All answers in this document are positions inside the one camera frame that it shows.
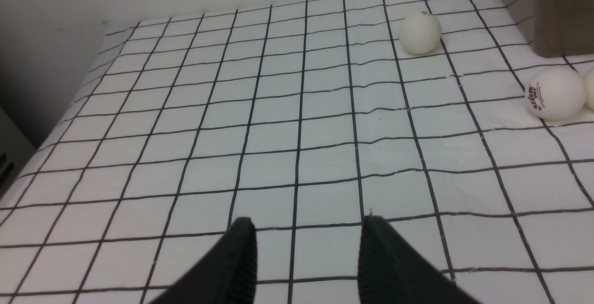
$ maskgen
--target mattress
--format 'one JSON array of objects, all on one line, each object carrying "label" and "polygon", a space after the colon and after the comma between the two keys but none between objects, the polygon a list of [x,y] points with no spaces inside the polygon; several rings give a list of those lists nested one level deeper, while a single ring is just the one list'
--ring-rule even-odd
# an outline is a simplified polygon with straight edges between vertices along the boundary
[{"label": "mattress", "polygon": [[[428,10],[438,48],[399,24]],[[148,303],[237,217],[256,302],[359,302],[373,213],[484,304],[594,296],[594,112],[526,109],[501,0],[310,0],[114,27],[0,201],[0,303]]]}]

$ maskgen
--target white ping pong ball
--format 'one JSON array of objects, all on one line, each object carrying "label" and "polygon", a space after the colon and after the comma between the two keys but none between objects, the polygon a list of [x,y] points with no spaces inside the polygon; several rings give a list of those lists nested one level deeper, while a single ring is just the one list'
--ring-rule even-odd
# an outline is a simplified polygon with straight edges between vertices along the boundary
[{"label": "white ping pong ball", "polygon": [[586,84],[579,73],[567,66],[540,71],[530,80],[524,94],[528,109],[545,120],[564,120],[586,103]]},{"label": "white ping pong ball", "polygon": [[410,54],[426,54],[433,50],[441,38],[441,24],[428,12],[417,12],[405,18],[400,25],[398,40]]},{"label": "white ping pong ball", "polygon": [[586,105],[590,107],[590,109],[594,110],[594,67],[586,73],[584,76],[586,81],[586,90],[588,92],[588,98],[586,99]]}]

